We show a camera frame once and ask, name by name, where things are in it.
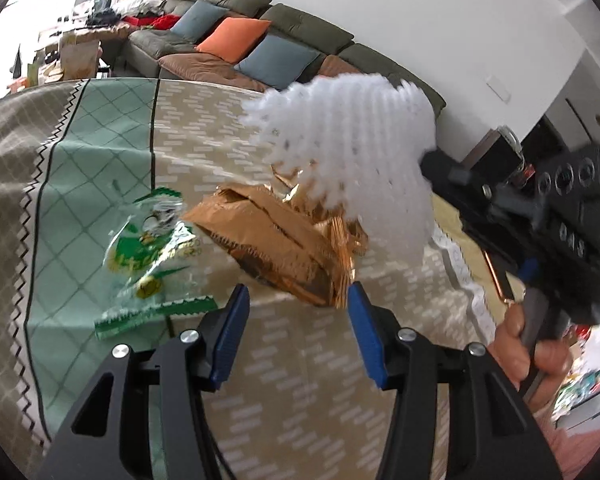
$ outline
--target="zigzag border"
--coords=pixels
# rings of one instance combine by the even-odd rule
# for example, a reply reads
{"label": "zigzag border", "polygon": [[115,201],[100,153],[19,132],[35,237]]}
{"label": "zigzag border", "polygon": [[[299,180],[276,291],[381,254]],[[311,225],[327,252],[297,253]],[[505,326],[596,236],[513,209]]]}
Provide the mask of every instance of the zigzag border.
{"label": "zigzag border", "polygon": [[471,310],[478,323],[476,328],[481,332],[484,341],[492,342],[496,334],[496,322],[487,308],[484,289],[471,277],[471,271],[462,256],[462,249],[446,235],[437,223],[431,238],[440,249],[445,250],[449,255],[460,287],[472,295]]}
{"label": "zigzag border", "polygon": [[69,94],[58,124],[49,138],[40,144],[36,153],[37,158],[35,160],[35,169],[31,175],[31,181],[24,187],[24,196],[20,202],[20,206],[22,207],[22,215],[20,216],[22,228],[18,232],[20,243],[16,250],[20,261],[16,266],[18,277],[14,283],[16,291],[12,300],[14,309],[11,313],[8,330],[13,338],[11,352],[16,357],[14,370],[20,377],[17,390],[21,395],[18,407],[22,410],[22,425],[31,432],[33,441],[45,449],[48,448],[51,442],[40,417],[38,389],[30,365],[29,347],[25,332],[31,295],[38,199],[46,182],[53,146],[64,138],[67,126],[71,123],[71,118],[74,116],[75,110],[80,103],[82,92],[86,85],[86,80],[76,82],[75,87]]}

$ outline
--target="camera lens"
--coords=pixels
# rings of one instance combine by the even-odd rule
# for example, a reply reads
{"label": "camera lens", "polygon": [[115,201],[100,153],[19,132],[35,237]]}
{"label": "camera lens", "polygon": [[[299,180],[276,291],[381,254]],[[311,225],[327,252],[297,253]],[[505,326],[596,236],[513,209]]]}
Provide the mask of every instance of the camera lens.
{"label": "camera lens", "polygon": [[573,187],[573,168],[571,164],[558,167],[555,172],[555,189],[560,194],[567,194]]}
{"label": "camera lens", "polygon": [[590,158],[585,158],[578,168],[578,178],[584,187],[589,187],[596,176],[596,167]]}
{"label": "camera lens", "polygon": [[551,191],[551,175],[544,172],[538,179],[538,192],[541,195],[546,195]]}

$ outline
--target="blue pillow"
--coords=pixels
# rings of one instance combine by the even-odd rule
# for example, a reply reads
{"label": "blue pillow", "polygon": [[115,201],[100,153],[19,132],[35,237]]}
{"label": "blue pillow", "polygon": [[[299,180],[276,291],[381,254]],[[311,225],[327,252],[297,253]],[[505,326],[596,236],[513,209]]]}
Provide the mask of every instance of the blue pillow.
{"label": "blue pillow", "polygon": [[304,44],[267,34],[234,68],[276,90],[284,90],[319,54]]}
{"label": "blue pillow", "polygon": [[227,9],[212,5],[205,0],[198,0],[171,27],[171,31],[196,43],[228,12]]}

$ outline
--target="green plastic wrapper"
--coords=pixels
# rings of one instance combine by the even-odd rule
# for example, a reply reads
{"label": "green plastic wrapper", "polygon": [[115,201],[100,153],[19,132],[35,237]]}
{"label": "green plastic wrapper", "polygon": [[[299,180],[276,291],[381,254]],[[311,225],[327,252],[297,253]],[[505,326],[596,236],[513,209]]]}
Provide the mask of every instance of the green plastic wrapper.
{"label": "green plastic wrapper", "polygon": [[110,277],[112,307],[95,321],[99,339],[165,316],[188,316],[218,308],[202,294],[206,278],[200,234],[180,219],[179,192],[159,187],[129,206],[103,266]]}

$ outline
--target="sofa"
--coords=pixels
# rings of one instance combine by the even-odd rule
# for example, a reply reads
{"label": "sofa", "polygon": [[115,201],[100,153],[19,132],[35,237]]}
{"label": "sofa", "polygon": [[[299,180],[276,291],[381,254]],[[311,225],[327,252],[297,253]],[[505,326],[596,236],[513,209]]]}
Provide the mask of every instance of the sofa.
{"label": "sofa", "polygon": [[[197,0],[166,0],[165,13],[183,15]],[[354,35],[317,16],[271,0],[206,0],[228,10],[227,17],[257,18],[270,22],[268,35],[276,35],[318,51],[318,56],[296,81],[306,83],[316,76],[340,73],[379,73],[394,86],[403,80],[422,89],[436,117],[445,100],[431,86],[395,61],[353,41]],[[209,30],[206,37],[213,33]],[[264,92],[268,86],[234,68],[219,57],[198,52],[196,45],[170,30],[138,30],[123,49],[125,62],[146,77],[209,82]]]}

